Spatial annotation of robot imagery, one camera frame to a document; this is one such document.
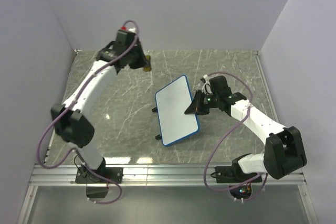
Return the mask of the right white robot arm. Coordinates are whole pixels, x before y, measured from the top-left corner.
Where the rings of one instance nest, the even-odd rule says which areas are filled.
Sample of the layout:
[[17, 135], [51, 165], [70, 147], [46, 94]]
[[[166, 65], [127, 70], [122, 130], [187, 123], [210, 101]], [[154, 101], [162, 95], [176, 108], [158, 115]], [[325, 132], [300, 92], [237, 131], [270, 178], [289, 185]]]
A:
[[245, 154], [232, 161], [227, 175], [238, 182], [250, 174], [267, 173], [274, 179], [306, 166], [307, 158], [300, 131], [272, 120], [250, 104], [241, 93], [206, 95], [198, 90], [185, 114], [208, 115], [220, 109], [248, 127], [264, 144], [262, 154]]

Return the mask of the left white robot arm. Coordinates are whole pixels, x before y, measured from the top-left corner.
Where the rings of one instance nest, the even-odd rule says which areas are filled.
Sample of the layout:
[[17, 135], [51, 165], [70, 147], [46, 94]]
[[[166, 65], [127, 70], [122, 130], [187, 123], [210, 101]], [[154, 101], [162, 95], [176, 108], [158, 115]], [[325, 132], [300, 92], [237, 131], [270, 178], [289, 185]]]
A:
[[51, 116], [55, 133], [78, 153], [87, 176], [100, 183], [108, 176], [106, 162], [93, 144], [95, 129], [88, 117], [101, 92], [126, 66], [151, 71], [151, 58], [144, 54], [136, 28], [122, 26], [114, 41], [101, 49], [88, 75], [62, 104], [54, 104]]

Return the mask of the yellow whiteboard eraser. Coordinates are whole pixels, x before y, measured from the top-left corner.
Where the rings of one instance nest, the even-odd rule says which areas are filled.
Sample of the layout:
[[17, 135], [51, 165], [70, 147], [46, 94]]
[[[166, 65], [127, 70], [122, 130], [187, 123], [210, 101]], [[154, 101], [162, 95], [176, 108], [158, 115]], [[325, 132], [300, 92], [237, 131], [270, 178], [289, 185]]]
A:
[[144, 72], [150, 72], [152, 71], [152, 66], [151, 66], [151, 56], [145, 55], [145, 66], [143, 67]]

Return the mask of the blue framed whiteboard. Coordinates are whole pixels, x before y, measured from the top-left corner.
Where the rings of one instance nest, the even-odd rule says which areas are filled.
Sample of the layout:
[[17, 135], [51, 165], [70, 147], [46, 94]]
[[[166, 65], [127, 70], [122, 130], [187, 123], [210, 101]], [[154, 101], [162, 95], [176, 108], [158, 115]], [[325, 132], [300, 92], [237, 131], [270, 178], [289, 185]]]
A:
[[195, 114], [185, 114], [192, 103], [192, 95], [186, 75], [181, 75], [155, 93], [155, 112], [158, 115], [163, 146], [171, 146], [199, 132]]

